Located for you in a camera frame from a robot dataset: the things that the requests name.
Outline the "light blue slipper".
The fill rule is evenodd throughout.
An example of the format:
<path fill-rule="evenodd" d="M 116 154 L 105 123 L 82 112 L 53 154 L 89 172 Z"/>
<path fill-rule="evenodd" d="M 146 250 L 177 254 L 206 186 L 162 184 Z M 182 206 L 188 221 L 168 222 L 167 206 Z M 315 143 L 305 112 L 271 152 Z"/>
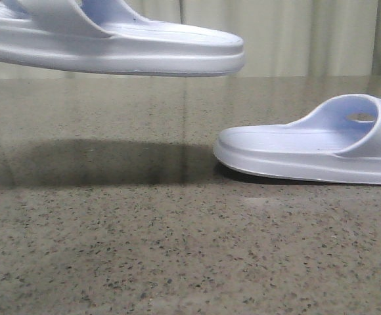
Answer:
<path fill-rule="evenodd" d="M 0 62 L 96 74 L 221 76 L 244 65 L 231 33 L 150 20 L 124 1 L 0 1 Z"/>
<path fill-rule="evenodd" d="M 288 124 L 225 129 L 213 154 L 251 175 L 381 184 L 381 99 L 345 94 Z"/>

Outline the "grey-white curtain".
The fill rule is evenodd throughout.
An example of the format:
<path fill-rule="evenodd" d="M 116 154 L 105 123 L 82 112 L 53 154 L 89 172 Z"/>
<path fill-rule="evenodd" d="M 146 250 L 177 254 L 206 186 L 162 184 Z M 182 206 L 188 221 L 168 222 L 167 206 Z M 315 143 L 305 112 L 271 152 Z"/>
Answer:
<path fill-rule="evenodd" d="M 157 1 L 155 19 L 127 4 L 150 20 L 239 36 L 237 73 L 381 74 L 381 1 Z"/>

